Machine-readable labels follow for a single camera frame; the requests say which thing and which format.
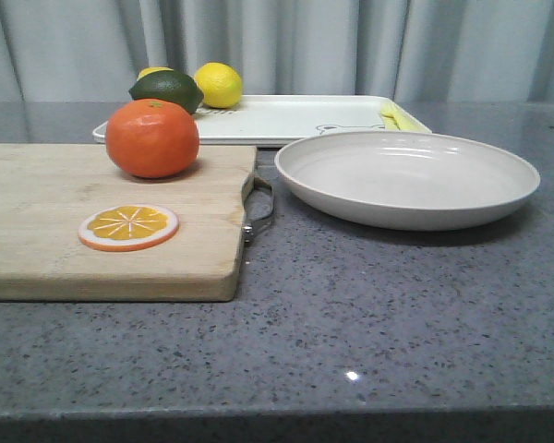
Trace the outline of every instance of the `wooden cutting board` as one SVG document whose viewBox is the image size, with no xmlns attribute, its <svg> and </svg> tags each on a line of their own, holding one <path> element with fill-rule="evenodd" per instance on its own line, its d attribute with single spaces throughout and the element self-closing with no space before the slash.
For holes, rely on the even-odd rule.
<svg viewBox="0 0 554 443">
<path fill-rule="evenodd" d="M 252 146 L 201 146 L 177 177 L 141 180 L 104 145 L 0 144 L 0 300 L 231 300 L 255 157 Z M 79 241 L 91 214 L 132 203 L 173 210 L 176 235 L 133 252 Z"/>
</svg>

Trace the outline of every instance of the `metal handle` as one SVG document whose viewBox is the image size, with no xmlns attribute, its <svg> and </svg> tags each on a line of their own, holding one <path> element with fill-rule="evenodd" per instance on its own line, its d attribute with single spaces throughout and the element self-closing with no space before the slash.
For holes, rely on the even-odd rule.
<svg viewBox="0 0 554 443">
<path fill-rule="evenodd" d="M 261 233 L 267 227 L 269 227 L 272 223 L 272 218 L 273 218 L 274 196 L 273 196 L 273 187 L 271 186 L 271 184 L 263 180 L 259 176 L 255 175 L 253 178 L 252 189 L 253 189 L 252 192 L 261 191 L 267 194 L 271 199 L 269 203 L 269 208 L 260 217 L 250 219 L 247 216 L 245 224 L 242 228 L 244 232 L 245 245 L 250 245 L 251 242 L 259 233 Z"/>
</svg>

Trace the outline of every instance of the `white plate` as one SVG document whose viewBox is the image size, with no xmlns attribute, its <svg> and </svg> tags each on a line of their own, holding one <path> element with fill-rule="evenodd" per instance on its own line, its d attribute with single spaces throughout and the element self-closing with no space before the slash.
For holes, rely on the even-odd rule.
<svg viewBox="0 0 554 443">
<path fill-rule="evenodd" d="M 441 231 L 498 220 L 536 191 L 536 168 L 464 138 L 354 132 L 306 138 L 279 150 L 291 191 L 335 217 L 371 226 Z"/>
<path fill-rule="evenodd" d="M 389 128 L 389 120 L 381 111 L 391 103 L 390 99 L 367 95 L 245 95 L 231 109 L 198 108 L 195 121 L 204 145 L 281 147 L 320 134 Z M 414 130 L 430 132 L 395 106 Z M 105 131 L 106 122 L 96 127 L 92 136 L 104 143 Z"/>
</svg>

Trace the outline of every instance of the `plate rim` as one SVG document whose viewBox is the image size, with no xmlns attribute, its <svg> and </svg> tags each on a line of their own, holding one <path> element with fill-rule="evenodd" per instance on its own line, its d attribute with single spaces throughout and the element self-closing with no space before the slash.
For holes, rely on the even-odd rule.
<svg viewBox="0 0 554 443">
<path fill-rule="evenodd" d="M 525 166 L 528 169 L 528 171 L 531 172 L 532 175 L 534 176 L 534 183 L 532 185 L 532 189 L 530 191 L 528 191 L 527 193 L 522 194 L 518 198 L 505 200 L 505 201 L 502 201 L 500 203 L 492 203 L 492 204 L 487 204 L 487 205 L 475 205 L 475 206 L 460 206 L 460 207 L 453 207 L 453 208 L 401 206 L 401 205 L 390 205 L 390 204 L 376 203 L 376 202 L 366 201 L 366 200 L 362 200 L 362 199 L 358 199 L 358 198 L 346 198 L 346 197 L 337 196 L 337 195 L 335 195 L 331 192 L 326 192 L 326 191 L 320 190 L 320 189 L 318 189 L 314 186 L 308 186 L 308 185 L 304 184 L 303 182 L 301 182 L 300 180 L 297 180 L 296 178 L 291 176 L 288 172 L 286 172 L 285 169 L 281 165 L 281 158 L 284 155 L 284 153 L 287 152 L 288 150 L 294 149 L 299 144 L 307 143 L 307 142 L 313 141 L 315 139 L 349 138 L 351 136 L 365 135 L 365 134 L 368 134 L 371 137 L 376 137 L 376 138 L 380 138 L 380 137 L 383 137 L 383 136 L 442 138 L 442 139 L 457 140 L 461 143 L 465 143 L 466 145 L 475 145 L 475 146 L 478 146 L 479 148 L 494 150 L 494 151 L 496 151 L 498 153 L 501 153 L 503 155 L 507 155 L 508 157 L 512 158 L 513 160 L 516 160 L 517 162 L 519 162 L 521 165 Z M 537 170 L 537 168 L 532 163 L 530 163 L 529 161 L 527 161 L 523 157 L 521 157 L 521 156 L 519 156 L 519 155 L 517 155 L 513 152 L 510 152 L 508 150 L 499 148 L 497 146 L 490 145 L 488 143 L 480 142 L 480 141 L 477 141 L 477 140 L 472 140 L 472 139 L 469 139 L 469 138 L 461 138 L 461 137 L 450 136 L 450 135 L 445 135 L 445 134 L 422 133 L 422 132 L 414 132 L 414 131 L 390 131 L 390 130 L 352 131 L 352 132 L 333 133 L 333 134 L 318 135 L 318 136 L 313 136 L 313 137 L 308 137 L 308 138 L 301 138 L 301 139 L 293 141 L 292 143 L 289 143 L 289 144 L 283 146 L 281 149 L 279 149 L 279 151 L 275 154 L 274 164 L 275 164 L 275 167 L 277 168 L 277 171 L 279 172 L 279 174 L 282 177 L 286 178 L 287 180 L 292 181 L 297 186 L 305 188 L 308 191 L 315 192 L 317 194 L 320 194 L 320 195 L 322 195 L 324 197 L 328 197 L 328 198 L 333 198 L 333 199 L 337 199 L 337 200 L 341 200 L 341 201 L 345 201 L 345 202 L 349 202 L 349 203 L 360 204 L 360 205 L 367 205 L 367 206 L 370 206 L 372 208 L 382 208 L 382 209 L 386 209 L 386 210 L 411 210 L 411 211 L 420 211 L 420 212 L 444 212 L 444 211 L 445 212 L 455 212 L 455 211 L 468 211 L 468 210 L 469 211 L 472 211 L 472 210 L 490 210 L 490 209 L 493 209 L 493 208 L 499 208 L 499 207 L 503 207 L 503 206 L 506 206 L 506 205 L 514 204 L 516 202 L 519 202 L 519 201 L 522 201 L 522 200 L 525 200 L 525 199 L 529 198 L 532 194 L 534 194 L 538 190 L 538 188 L 541 184 L 541 175 L 540 175 L 539 171 Z"/>
</svg>

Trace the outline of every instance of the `lemon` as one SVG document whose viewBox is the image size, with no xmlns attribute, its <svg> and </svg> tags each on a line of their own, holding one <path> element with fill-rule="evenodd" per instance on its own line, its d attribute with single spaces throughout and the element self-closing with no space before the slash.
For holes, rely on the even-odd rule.
<svg viewBox="0 0 554 443">
<path fill-rule="evenodd" d="M 133 100 L 158 99 L 176 103 L 194 114 L 203 99 L 195 80 L 174 69 L 160 69 L 140 78 L 129 90 Z"/>
<path fill-rule="evenodd" d="M 203 102 L 212 108 L 230 108 L 242 98 L 242 78 L 228 65 L 210 62 L 195 73 Z"/>
<path fill-rule="evenodd" d="M 139 80 L 139 79 L 142 78 L 142 77 L 146 77 L 148 74 L 151 74 L 152 72 L 157 72 L 157 71 L 172 71 L 172 70 L 173 70 L 173 69 L 172 69 L 171 67 L 166 67 L 166 66 L 151 66 L 151 67 L 146 67 L 146 68 L 142 69 L 141 71 L 139 71 L 137 80 Z"/>
</svg>

